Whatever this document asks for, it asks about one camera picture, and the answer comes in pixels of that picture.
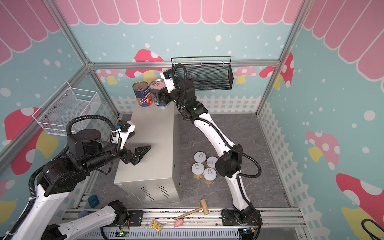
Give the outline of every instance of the wooden mallet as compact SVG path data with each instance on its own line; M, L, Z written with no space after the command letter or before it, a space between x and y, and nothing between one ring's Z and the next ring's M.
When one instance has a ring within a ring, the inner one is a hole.
M195 213L195 212L198 212L198 211L201 211L201 210L203 210L204 215L208 215L209 214L209 210L208 210L207 202L205 201L205 199L200 200L200 203L201 203L201 208L195 209L195 210L190 211L190 212L188 212L186 214L183 214L181 216L175 217L175 220L184 218L184 217L186 217L186 216L188 216L188 215L190 215L192 213Z

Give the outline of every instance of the metal box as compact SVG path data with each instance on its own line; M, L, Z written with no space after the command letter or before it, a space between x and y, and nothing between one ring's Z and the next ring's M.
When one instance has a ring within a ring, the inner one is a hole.
M125 146L151 145L139 164L119 161L114 183L145 204L180 201L179 116L174 102L164 108L136 104L131 122L135 135Z

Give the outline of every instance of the white polka dot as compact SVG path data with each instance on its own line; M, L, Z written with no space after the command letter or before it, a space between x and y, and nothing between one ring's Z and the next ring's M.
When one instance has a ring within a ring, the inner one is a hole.
M369 153L369 148L367 148L367 147L363 147L363 148L362 148L362 152L363 152L363 153Z
M324 151L328 151L328 150L329 150L329 145L326 144L326 143L324 143L324 144L323 144L323 150L324 150Z
M356 195L356 193L352 192L351 190L347 189L347 190L344 190L343 193L349 198L352 200L352 202L356 203L357 206L360 206L360 199L359 197Z
M13 187L13 185L15 184L15 180L9 180L6 184L5 184L5 188L6 189L11 189Z
M366 111L364 113L364 119L367 121L372 121L373 119L375 119L375 117L376 117L376 113L372 110Z
M4 97L9 97L11 95L11 91L8 88L0 88L0 94Z
M158 58L159 56L158 56L156 53L151 52L151 57L153 57L153 58Z
M31 116L35 112L33 108L23 108L20 111L25 116Z
M333 164L333 162L329 162L329 163L328 163L328 167L329 167L329 169L331 169L331 170L334 170L334 169L335 169L335 165Z
M369 194L371 194L371 195L378 196L378 195L380 195L380 194L383 192L383 190L382 190L381 188L372 186L372 185L370 185L369 183L360 181L360 184L361 184L361 187L362 187L367 193L369 193Z
M29 163L33 163L33 159L35 157L35 151L36 149L32 149L32 150L29 150L26 154L25 154L25 160Z
M339 154L340 155L340 146L335 146L334 149L336 154Z
M2 143L4 146L7 146L10 142L11 142L11 140L4 140L4 141L2 141L1 143Z

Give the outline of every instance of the wire basket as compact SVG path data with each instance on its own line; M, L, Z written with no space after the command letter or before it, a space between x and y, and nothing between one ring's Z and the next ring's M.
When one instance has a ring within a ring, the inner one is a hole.
M193 79L196 91L231 90L233 73L230 56L179 57L171 58L172 69L182 63L187 69L187 79ZM177 68L175 76L184 78L182 68Z
M63 84L61 89L65 88L66 84L69 87L64 89L48 107L43 109L51 98L32 115L48 134L67 136L66 126L70 120L83 115L95 114L101 106L98 92L72 88L68 82ZM85 129L90 121L87 119L75 123L72 126L72 133Z

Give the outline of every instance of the white can lid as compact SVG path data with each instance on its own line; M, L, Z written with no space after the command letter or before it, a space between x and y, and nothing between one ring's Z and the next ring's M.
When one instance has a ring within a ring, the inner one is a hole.
M216 170L213 168L207 168L204 170L204 178L207 179L208 181L213 181L216 178Z
M194 158L196 162L202 163L207 159L207 155L203 152L197 152L195 153Z
M216 162L217 162L217 157L212 156L212 157L209 157L209 158L207 159L207 165L208 165L208 167L215 168L215 163L216 163Z
M192 165L192 173L195 175L201 175L204 172L204 165L196 162Z

